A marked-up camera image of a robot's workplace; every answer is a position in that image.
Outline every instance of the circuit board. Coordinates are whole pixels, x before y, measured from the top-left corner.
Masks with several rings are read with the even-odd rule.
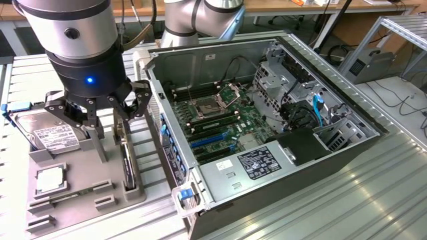
[[[172,103],[175,116],[200,164],[264,144],[266,139],[275,135],[246,92],[239,89],[236,97],[234,89],[226,84],[216,95]],[[203,127],[192,127],[203,121]]]

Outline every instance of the motherboard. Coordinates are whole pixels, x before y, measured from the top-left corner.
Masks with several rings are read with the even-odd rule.
[[[239,83],[224,83],[215,89],[216,94],[207,94],[210,91],[203,89],[182,91],[172,102],[179,125],[202,165],[262,145],[276,134],[254,106],[254,92]]]

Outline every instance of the blue cable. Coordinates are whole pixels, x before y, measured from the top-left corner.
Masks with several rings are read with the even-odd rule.
[[[314,97],[312,97],[314,113],[318,116],[318,119],[319,119],[319,122],[320,122],[320,127],[323,127],[322,116],[320,116],[320,112],[319,112],[319,109],[318,109],[318,103],[323,104],[324,100],[319,95],[314,95]]]

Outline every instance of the hard drive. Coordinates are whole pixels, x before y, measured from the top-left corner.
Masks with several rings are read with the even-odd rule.
[[[47,149],[51,154],[78,150],[79,141],[88,138],[87,132],[47,112],[44,105],[44,102],[12,103],[1,106],[3,116],[20,130],[35,150]]]

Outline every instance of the blue led light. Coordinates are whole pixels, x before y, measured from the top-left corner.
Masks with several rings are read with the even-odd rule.
[[[86,82],[87,82],[88,84],[92,84],[92,83],[94,83],[94,78],[92,78],[92,77],[88,77],[88,78],[86,79]]]

